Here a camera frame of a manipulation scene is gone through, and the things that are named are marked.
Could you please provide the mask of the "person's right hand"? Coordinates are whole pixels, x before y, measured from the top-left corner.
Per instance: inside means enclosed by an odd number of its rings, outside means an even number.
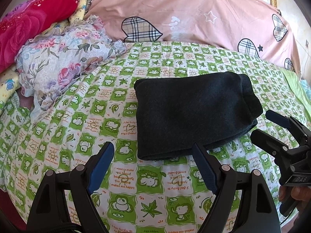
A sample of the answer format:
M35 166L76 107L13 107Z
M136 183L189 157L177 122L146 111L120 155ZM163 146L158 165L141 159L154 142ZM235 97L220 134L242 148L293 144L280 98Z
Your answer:
M283 201L285 199L288 191L289 187L280 186L279 201ZM311 190L310 187L307 186L296 186L292 188L290 195L292 198L299 201L297 208L299 211L302 211L310 201Z

